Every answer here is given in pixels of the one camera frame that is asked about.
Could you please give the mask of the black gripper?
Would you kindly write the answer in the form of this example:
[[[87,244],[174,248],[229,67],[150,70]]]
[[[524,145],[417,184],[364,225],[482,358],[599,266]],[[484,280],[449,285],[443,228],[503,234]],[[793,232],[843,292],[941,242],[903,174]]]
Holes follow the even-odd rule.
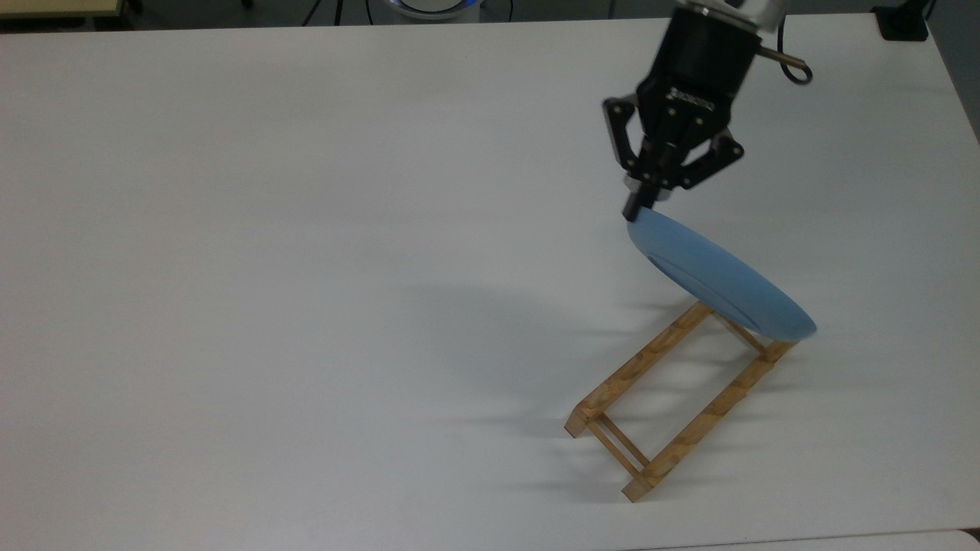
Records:
[[[755,31],[681,6],[634,95],[603,99],[612,152],[626,175],[622,215],[633,223],[643,208],[713,177],[744,155],[726,129],[731,107],[762,44]],[[628,125],[639,119],[634,148]]]

